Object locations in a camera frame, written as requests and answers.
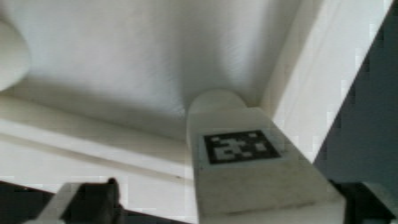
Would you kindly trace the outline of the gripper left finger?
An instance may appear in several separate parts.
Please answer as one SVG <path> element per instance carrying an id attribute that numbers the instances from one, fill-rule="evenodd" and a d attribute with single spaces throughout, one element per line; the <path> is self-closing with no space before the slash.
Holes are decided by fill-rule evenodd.
<path id="1" fill-rule="evenodd" d="M 124 224 L 119 183 L 66 183 L 44 209 L 23 224 Z"/>

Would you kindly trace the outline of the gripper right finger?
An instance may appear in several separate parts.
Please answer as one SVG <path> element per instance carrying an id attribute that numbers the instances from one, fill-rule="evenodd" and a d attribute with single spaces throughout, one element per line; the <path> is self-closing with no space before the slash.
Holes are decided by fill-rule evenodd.
<path id="1" fill-rule="evenodd" d="M 398 199 L 373 182 L 336 182 L 345 197 L 343 224 L 398 224 Z"/>

